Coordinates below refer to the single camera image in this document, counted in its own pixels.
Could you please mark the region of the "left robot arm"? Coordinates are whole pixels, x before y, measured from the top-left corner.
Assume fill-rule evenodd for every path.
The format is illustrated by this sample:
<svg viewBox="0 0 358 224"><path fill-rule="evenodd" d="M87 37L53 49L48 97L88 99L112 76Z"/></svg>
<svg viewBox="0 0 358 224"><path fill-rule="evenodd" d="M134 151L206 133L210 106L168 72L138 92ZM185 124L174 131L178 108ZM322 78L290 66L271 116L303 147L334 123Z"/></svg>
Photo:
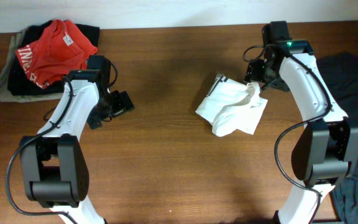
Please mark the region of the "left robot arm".
<svg viewBox="0 0 358 224"><path fill-rule="evenodd" d="M126 91L112 91L116 66L102 55L89 57L84 70L63 77L63 95L35 136L22 138L20 157L27 198L65 223L105 223L89 197L90 175L80 137L85 126L103 123L134 109Z"/></svg>

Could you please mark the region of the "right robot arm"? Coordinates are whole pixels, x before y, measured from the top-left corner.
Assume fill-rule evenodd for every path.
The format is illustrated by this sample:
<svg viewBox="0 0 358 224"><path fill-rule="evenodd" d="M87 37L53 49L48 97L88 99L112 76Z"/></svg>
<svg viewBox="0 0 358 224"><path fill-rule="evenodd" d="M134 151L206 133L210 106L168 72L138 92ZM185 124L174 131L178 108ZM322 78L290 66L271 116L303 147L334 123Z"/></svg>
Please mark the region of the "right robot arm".
<svg viewBox="0 0 358 224"><path fill-rule="evenodd" d="M312 223L325 196L354 173L358 124L330 93L310 43L292 39L286 21L264 25L262 38L262 51L248 60L245 80L289 91L303 119L284 130L274 145L277 167L292 189L284 206L274 213L273 222ZM292 179L280 163L278 145L299 127L304 130L291 153Z"/></svg>

